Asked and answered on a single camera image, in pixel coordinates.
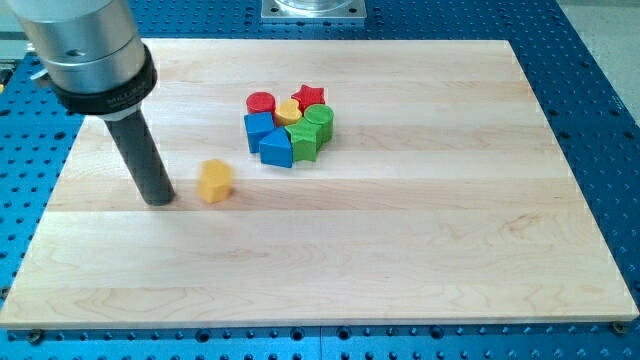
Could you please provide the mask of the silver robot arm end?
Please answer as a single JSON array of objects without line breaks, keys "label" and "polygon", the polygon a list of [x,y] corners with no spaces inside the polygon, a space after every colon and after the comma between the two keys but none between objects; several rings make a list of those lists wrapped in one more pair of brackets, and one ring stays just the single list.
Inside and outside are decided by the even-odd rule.
[{"label": "silver robot arm end", "polygon": [[141,107],[157,73],[126,0],[12,0],[8,3],[68,110],[118,121]]}]

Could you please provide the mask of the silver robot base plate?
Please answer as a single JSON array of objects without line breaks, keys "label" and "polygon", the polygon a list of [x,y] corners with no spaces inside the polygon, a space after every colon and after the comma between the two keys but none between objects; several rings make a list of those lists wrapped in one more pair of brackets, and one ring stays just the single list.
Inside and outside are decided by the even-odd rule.
[{"label": "silver robot base plate", "polygon": [[262,0],[261,19],[287,21],[360,21],[367,17],[365,0]]}]

